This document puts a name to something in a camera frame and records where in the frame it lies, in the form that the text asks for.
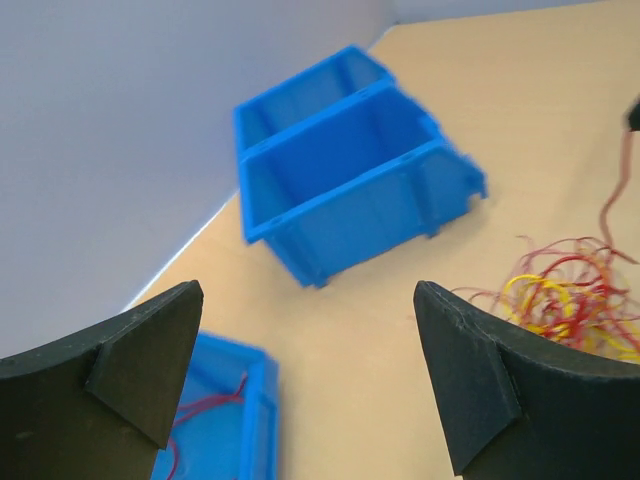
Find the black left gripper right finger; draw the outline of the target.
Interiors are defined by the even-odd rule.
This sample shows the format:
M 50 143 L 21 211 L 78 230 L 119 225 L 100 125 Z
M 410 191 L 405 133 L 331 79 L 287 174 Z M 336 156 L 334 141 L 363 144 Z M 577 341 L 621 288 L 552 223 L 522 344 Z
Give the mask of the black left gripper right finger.
M 554 343 L 433 282 L 417 284 L 414 309 L 456 475 L 638 477 L 637 365 Z

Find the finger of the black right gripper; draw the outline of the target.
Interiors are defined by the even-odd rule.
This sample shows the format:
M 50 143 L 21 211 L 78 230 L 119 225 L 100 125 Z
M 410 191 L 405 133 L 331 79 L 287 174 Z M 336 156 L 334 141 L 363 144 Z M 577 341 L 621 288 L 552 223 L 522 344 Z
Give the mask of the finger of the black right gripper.
M 637 96 L 626 110 L 622 125 L 625 132 L 640 131 L 640 96 Z

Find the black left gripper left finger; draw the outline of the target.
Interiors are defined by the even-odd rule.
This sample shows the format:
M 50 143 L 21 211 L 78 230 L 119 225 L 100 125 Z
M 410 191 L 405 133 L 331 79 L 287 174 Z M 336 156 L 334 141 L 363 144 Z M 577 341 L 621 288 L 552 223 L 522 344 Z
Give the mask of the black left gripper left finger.
M 1 361 L 4 479 L 148 479 L 168 445 L 203 292 L 182 282 Z

